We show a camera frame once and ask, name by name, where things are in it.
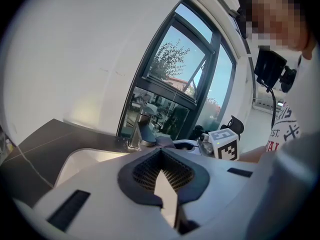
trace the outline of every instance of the black vent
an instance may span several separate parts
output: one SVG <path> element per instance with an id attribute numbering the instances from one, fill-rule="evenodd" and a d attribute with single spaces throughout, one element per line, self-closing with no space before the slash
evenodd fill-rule
<path id="1" fill-rule="evenodd" d="M 47 219 L 47 221 L 60 229 L 66 231 L 74 220 L 82 206 L 87 201 L 90 193 L 76 190 L 64 203 Z"/>
<path id="2" fill-rule="evenodd" d="M 143 163 L 137 165 L 132 173 L 135 182 L 152 193 L 155 191 L 156 180 L 161 170 L 159 158 L 158 153 L 154 154 Z"/>
<path id="3" fill-rule="evenodd" d="M 161 170 L 176 192 L 194 177 L 190 167 L 166 153 L 158 152 L 134 168 L 133 179 L 145 190 L 153 193 Z"/>
<path id="4" fill-rule="evenodd" d="M 194 177 L 193 170 L 168 154 L 163 155 L 163 173 L 174 191 L 187 185 Z"/>
<path id="5" fill-rule="evenodd" d="M 253 173 L 252 171 L 241 170 L 238 168 L 230 168 L 229 170 L 227 170 L 227 172 L 232 173 L 232 174 L 236 174 L 236 175 L 240 175 L 243 177 L 247 177 L 247 178 L 250 178 Z"/>
<path id="6" fill-rule="evenodd" d="M 167 148 L 156 148 L 123 166 L 118 173 L 118 185 L 137 204 L 162 208 L 161 198 L 154 195 L 161 170 L 177 193 L 180 205 L 197 200 L 210 180 L 206 169 L 199 164 Z"/>

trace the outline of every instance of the blue sky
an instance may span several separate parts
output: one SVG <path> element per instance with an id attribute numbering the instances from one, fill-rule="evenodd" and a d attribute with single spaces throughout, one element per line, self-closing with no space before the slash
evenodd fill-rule
<path id="1" fill-rule="evenodd" d="M 192 11 L 190 11 L 182 4 L 180 4 L 175 11 L 182 17 L 184 17 L 188 22 L 190 22 L 209 42 L 211 41 L 211 30 Z M 176 30 L 172 26 L 168 30 L 161 44 L 172 42 L 175 45 L 179 38 L 179 48 L 182 46 L 184 47 L 184 49 L 190 48 L 190 52 L 184 57 L 185 67 L 183 69 L 183 72 L 177 75 L 176 78 L 188 81 L 203 59 L 204 53 L 185 35 L 183 35 L 180 31 Z M 214 72 L 214 77 L 210 86 L 210 91 L 208 93 L 208 98 L 215 98 L 220 106 L 222 106 L 227 93 L 231 70 L 232 63 L 225 49 L 220 46 L 219 57 Z M 196 85 L 199 82 L 200 76 L 201 73 L 199 71 L 194 78 L 194 82 Z"/>

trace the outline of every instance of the black cable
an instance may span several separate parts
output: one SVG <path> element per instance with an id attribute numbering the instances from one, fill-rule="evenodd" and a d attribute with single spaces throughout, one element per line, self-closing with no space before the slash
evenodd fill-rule
<path id="1" fill-rule="evenodd" d="M 275 119 L 276 119 L 277 105 L 276 105 L 276 97 L 272 89 L 270 90 L 270 93 L 272 95 L 272 100 L 273 100 L 273 114 L 272 114 L 272 121 L 271 121 L 271 128 L 273 128 L 275 124 Z"/>

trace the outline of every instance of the window frame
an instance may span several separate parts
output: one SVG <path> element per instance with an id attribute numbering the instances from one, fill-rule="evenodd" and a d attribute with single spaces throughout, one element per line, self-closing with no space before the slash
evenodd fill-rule
<path id="1" fill-rule="evenodd" d="M 189 23 L 181 15 L 175 12 L 176 8 L 180 4 L 183 4 L 189 10 L 191 10 L 212 31 L 211 42 L 208 42 L 207 39 L 191 23 Z M 191 96 L 173 87 L 172 85 L 162 81 L 161 79 L 158 79 L 157 77 L 148 74 L 151 63 L 171 26 L 173 26 L 174 28 L 177 27 L 178 31 L 180 31 L 181 29 L 182 31 L 180 32 L 182 32 L 195 45 L 197 45 L 197 47 L 199 47 L 199 49 L 202 50 L 202 52 L 204 53 L 204 57 L 206 58 L 206 63 L 204 64 L 203 72 L 201 73 L 199 83 L 195 89 L 195 92 L 197 93 L 195 98 L 192 98 Z M 123 106 L 116 135 L 121 135 L 122 127 L 124 125 L 125 116 L 130 105 L 131 97 L 133 95 L 135 87 L 139 87 L 148 92 L 159 95 L 167 100 L 170 100 L 170 102 L 177 103 L 189 109 L 187 117 L 184 120 L 184 124 L 180 128 L 180 132 L 176 138 L 187 139 L 190 136 L 192 130 L 194 129 L 195 124 L 207 99 L 208 92 L 212 80 L 214 78 L 217 66 L 220 44 L 225 49 L 226 53 L 230 58 L 230 61 L 232 62 L 232 70 L 230 80 L 228 83 L 227 92 L 218 119 L 220 117 L 222 118 L 229 102 L 230 93 L 232 91 L 234 83 L 236 59 L 234 58 L 231 49 L 227 45 L 226 40 L 222 37 L 218 28 L 214 25 L 210 18 L 199 7 L 197 7 L 196 4 L 194 4 L 191 0 L 182 0 L 182 2 L 177 4 L 176 7 L 172 10 L 172 12 L 167 16 L 163 24 L 160 26 L 153 40 L 148 46 L 146 52 L 143 55 L 138 70 L 131 83 L 125 104 Z"/>

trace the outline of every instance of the window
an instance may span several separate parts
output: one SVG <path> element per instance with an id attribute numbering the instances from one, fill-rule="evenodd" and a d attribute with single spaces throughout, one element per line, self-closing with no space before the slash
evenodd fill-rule
<path id="1" fill-rule="evenodd" d="M 175 12 L 191 23 L 209 43 L 211 42 L 212 31 L 194 12 L 183 4 L 179 4 Z"/>
<path id="2" fill-rule="evenodd" d="M 156 136 L 188 139 L 196 124 L 213 129 L 228 103 L 235 68 L 220 32 L 184 0 L 158 33 L 133 81 L 118 135 L 131 135 L 141 106 L 156 112 L 149 125 Z"/>
<path id="3" fill-rule="evenodd" d="M 201 76 L 197 73 L 204 59 L 205 53 L 171 26 L 152 59 L 148 74 L 195 98 L 195 86 Z"/>
<path id="4" fill-rule="evenodd" d="M 156 137 L 170 137 L 172 140 L 177 138 L 189 112 L 187 108 L 177 103 L 150 91 L 135 87 L 121 130 L 122 136 L 129 138 L 132 134 L 141 106 L 151 108 L 156 114 L 152 116 L 149 123 L 153 134 Z"/>
<path id="5" fill-rule="evenodd" d="M 228 89 L 230 89 L 230 79 L 232 76 L 233 64 L 222 45 L 220 45 L 219 57 L 212 83 L 200 116 L 196 121 L 196 125 L 203 127 L 205 131 L 216 131 L 220 125 L 222 116 L 220 116 L 222 106 L 227 97 Z"/>

